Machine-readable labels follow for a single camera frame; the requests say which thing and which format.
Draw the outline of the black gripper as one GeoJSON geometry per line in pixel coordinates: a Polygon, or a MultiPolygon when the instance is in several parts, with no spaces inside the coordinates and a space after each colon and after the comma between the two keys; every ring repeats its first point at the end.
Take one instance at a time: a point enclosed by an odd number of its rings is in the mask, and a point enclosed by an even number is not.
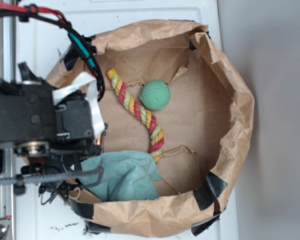
{"type": "Polygon", "coordinates": [[[92,104],[87,94],[75,91],[66,96],[55,109],[56,139],[42,145],[27,147],[27,166],[22,167],[24,176],[31,176],[39,184],[41,193],[60,193],[76,187],[86,188],[78,182],[80,177],[97,177],[91,187],[98,185],[103,177],[102,167],[83,171],[81,163],[103,152],[106,124],[99,134],[93,129],[92,104]]]}

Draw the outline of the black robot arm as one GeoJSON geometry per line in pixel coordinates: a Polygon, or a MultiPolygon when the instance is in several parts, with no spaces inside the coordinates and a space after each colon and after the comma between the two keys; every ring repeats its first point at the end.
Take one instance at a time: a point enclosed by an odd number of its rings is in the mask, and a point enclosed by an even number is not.
{"type": "Polygon", "coordinates": [[[102,152],[106,129],[97,80],[82,72],[70,85],[56,88],[35,76],[26,63],[19,68],[20,83],[0,78],[0,150],[12,149],[18,156],[43,161],[24,166],[17,176],[0,178],[0,185],[12,185],[17,195],[29,183],[57,192],[67,188],[66,180],[92,177],[79,187],[98,186],[104,169],[82,167],[85,158],[102,152]]]}

